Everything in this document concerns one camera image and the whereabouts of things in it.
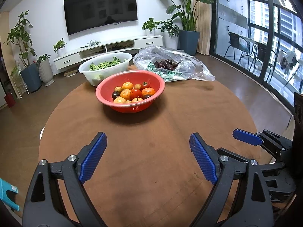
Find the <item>dark plum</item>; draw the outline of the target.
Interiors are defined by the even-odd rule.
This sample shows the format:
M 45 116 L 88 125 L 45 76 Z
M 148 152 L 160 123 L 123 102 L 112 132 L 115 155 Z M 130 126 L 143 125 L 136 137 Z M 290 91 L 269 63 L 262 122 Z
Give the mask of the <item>dark plum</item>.
M 114 91 L 111 95 L 112 99 L 115 100 L 116 98 L 120 97 L 120 92 L 119 91 Z
M 147 99 L 149 97 L 151 97 L 151 95 L 148 94 L 148 95 L 143 96 L 143 99 L 145 100 L 145 99 Z

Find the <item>smooth orange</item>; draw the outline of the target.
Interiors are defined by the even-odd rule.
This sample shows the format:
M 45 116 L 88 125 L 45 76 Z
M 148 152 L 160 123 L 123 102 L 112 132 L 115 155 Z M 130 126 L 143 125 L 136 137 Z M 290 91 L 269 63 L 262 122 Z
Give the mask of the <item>smooth orange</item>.
M 120 92 L 120 97 L 125 98 L 126 100 L 131 100 L 131 90 L 124 89 Z

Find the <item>small orange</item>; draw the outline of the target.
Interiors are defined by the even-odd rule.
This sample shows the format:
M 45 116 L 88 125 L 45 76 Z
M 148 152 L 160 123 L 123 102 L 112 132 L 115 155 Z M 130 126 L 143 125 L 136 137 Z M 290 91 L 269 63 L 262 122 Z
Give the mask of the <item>small orange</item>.
M 133 85 L 133 83 L 131 83 L 131 82 L 125 82 L 124 84 L 122 84 L 122 89 L 124 90 L 124 89 L 129 89 L 129 90 L 131 90 L 131 89 L 133 89 L 133 87 L 134 87 L 134 85 Z

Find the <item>large mandarin orange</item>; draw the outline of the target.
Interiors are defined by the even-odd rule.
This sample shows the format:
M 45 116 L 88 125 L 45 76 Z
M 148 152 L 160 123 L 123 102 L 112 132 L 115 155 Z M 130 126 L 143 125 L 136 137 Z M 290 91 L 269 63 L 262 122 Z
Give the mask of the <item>large mandarin orange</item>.
M 153 88 L 148 87 L 148 88 L 143 89 L 141 92 L 142 92 L 142 96 L 146 96 L 146 95 L 152 96 L 155 94 L 156 91 Z

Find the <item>small mandarin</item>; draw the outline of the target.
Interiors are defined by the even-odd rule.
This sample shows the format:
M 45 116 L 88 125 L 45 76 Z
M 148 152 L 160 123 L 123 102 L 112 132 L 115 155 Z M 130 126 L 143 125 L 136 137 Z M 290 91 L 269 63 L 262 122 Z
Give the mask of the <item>small mandarin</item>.
M 117 97 L 113 100 L 113 103 L 117 103 L 117 104 L 123 104 L 126 102 L 126 99 L 123 97 Z

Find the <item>red tomato with stem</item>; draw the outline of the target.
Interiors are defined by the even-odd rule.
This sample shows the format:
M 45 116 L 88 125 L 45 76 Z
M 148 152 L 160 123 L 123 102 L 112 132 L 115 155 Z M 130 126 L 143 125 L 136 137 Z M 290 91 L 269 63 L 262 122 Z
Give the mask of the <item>red tomato with stem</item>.
M 150 84 L 149 84 L 148 82 L 143 82 L 143 83 L 141 84 L 140 90 L 143 90 L 143 89 L 149 88 L 149 87 L 150 87 Z

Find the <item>black balcony chair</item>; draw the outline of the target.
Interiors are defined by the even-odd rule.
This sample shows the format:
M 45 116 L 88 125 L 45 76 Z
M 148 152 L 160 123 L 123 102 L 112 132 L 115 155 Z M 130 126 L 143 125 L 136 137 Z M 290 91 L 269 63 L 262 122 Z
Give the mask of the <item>black balcony chair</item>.
M 248 70 L 260 77 L 263 67 L 266 67 L 266 76 L 273 73 L 276 64 L 276 53 L 271 50 L 269 61 L 266 62 L 267 45 L 263 43 L 254 43 L 252 52 L 249 55 L 250 62 L 248 63 Z
M 226 57 L 226 54 L 227 54 L 230 47 L 233 48 L 233 58 L 234 59 L 236 58 L 235 49 L 240 50 L 241 55 L 240 55 L 239 60 L 238 60 L 238 64 L 239 64 L 243 57 L 245 57 L 245 56 L 249 57 L 250 56 L 250 47 L 245 46 L 240 41 L 243 40 L 247 44 L 249 42 L 246 39 L 244 39 L 243 37 L 241 37 L 240 35 L 236 34 L 236 33 L 229 32 L 228 35 L 230 37 L 230 41 L 229 41 L 229 46 L 227 47 L 226 52 L 224 54 L 224 58 Z

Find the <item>plant in white ribbed pot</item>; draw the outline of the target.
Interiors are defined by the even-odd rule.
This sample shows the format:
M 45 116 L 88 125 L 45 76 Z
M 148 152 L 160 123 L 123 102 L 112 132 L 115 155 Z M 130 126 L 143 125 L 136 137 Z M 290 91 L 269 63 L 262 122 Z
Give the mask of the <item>plant in white ribbed pot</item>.
M 40 55 L 37 59 L 39 76 L 46 87 L 54 83 L 54 76 L 49 58 L 50 55 L 45 53 Z

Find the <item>red bin on floor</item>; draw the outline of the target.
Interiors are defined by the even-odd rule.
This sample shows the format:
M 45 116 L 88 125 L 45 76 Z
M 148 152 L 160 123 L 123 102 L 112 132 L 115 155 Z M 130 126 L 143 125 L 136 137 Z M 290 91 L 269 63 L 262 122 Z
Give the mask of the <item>red bin on floor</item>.
M 16 101 L 14 99 L 14 96 L 12 93 L 7 93 L 4 97 L 6 104 L 9 108 L 13 107 L 16 104 Z

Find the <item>dark cherries pile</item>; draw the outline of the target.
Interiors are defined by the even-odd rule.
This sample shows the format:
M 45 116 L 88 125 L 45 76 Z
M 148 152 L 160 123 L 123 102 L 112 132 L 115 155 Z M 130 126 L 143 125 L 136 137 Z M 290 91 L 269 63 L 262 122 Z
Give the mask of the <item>dark cherries pile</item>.
M 153 64 L 157 69 L 174 71 L 178 67 L 179 62 L 172 59 L 166 59 L 163 61 L 154 61 Z

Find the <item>white tv cabinet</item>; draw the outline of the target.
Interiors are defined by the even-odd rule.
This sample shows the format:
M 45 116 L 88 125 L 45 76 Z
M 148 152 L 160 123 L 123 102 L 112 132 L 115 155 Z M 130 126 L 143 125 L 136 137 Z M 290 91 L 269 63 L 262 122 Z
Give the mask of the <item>white tv cabinet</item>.
M 94 46 L 84 46 L 67 52 L 53 60 L 57 70 L 89 60 L 101 54 L 139 50 L 149 46 L 163 46 L 163 36 L 137 36 L 133 38 L 112 40 Z

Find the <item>large leafy plant blue pot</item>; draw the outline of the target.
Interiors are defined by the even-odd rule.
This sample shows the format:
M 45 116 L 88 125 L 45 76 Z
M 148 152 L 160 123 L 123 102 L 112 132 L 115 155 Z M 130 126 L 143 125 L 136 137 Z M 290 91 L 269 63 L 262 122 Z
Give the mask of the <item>large leafy plant blue pot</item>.
M 171 19 L 179 18 L 182 30 L 179 32 L 179 46 L 185 53 L 194 56 L 197 52 L 200 33 L 197 31 L 197 4 L 211 5 L 214 0 L 181 0 L 181 5 L 177 5 L 174 0 L 170 0 L 166 13 L 171 15 Z

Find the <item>bushy potted plant right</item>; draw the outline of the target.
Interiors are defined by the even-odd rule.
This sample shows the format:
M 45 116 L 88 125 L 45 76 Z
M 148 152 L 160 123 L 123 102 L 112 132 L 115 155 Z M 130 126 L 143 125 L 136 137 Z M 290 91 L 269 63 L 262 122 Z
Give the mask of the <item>bushy potted plant right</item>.
M 163 33 L 166 48 L 177 50 L 179 43 L 179 27 L 171 19 L 160 21 L 160 30 Z

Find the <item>tall plant blue pot left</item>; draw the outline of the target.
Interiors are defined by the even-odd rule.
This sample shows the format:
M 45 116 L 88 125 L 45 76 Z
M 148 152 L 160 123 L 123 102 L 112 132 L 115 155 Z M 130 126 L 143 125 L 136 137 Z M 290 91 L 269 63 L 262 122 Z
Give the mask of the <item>tall plant blue pot left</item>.
M 42 82 L 38 73 L 38 68 L 34 63 L 30 62 L 29 56 L 37 56 L 31 35 L 27 31 L 26 27 L 32 27 L 32 24 L 27 19 L 29 10 L 22 12 L 18 16 L 16 25 L 8 32 L 6 45 L 13 44 L 19 49 L 19 59 L 24 65 L 24 69 L 20 72 L 22 79 L 24 80 L 29 93 L 34 93 L 40 89 Z

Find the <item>wall mounted television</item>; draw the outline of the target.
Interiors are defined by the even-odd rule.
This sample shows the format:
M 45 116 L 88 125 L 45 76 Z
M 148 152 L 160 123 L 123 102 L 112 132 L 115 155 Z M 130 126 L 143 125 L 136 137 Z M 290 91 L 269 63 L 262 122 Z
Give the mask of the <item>wall mounted television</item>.
M 64 12 L 68 35 L 138 19 L 137 0 L 65 0 Z

